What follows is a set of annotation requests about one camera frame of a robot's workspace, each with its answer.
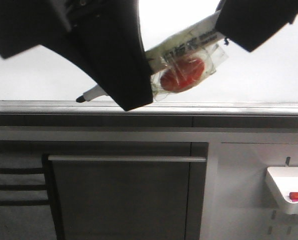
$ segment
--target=white shelf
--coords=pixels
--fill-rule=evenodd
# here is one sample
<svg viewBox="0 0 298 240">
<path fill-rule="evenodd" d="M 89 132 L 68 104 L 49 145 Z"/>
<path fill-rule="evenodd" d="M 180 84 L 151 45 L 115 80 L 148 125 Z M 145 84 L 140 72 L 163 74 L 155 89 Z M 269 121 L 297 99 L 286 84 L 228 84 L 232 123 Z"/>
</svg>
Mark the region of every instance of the white shelf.
<svg viewBox="0 0 298 240">
<path fill-rule="evenodd" d="M 266 183 L 283 212 L 298 214 L 298 201 L 293 202 L 289 197 L 290 192 L 298 192 L 298 167 L 271 166 Z"/>
</svg>

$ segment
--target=clear plastic packet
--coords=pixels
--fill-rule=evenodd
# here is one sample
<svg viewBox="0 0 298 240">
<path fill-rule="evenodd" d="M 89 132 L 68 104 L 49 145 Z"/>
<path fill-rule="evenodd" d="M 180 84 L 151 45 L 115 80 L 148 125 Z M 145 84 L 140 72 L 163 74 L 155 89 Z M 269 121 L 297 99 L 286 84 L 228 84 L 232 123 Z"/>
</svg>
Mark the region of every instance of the clear plastic packet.
<svg viewBox="0 0 298 240">
<path fill-rule="evenodd" d="M 180 93 L 198 85 L 215 73 L 216 67 L 226 59 L 227 55 L 218 44 L 181 57 L 164 55 L 161 62 L 165 69 L 151 76 L 155 99 L 160 100 L 167 94 Z"/>
</svg>

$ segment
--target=red item in bag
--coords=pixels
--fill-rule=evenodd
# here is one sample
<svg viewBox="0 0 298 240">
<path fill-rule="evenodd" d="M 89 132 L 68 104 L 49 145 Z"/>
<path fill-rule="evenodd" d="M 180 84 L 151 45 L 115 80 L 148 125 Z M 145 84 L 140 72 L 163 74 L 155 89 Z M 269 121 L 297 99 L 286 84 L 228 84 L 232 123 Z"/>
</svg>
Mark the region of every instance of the red item in bag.
<svg viewBox="0 0 298 240">
<path fill-rule="evenodd" d="M 181 59 L 162 75 L 161 87 L 170 92 L 183 92 L 198 83 L 204 69 L 205 63 L 199 57 Z"/>
</svg>

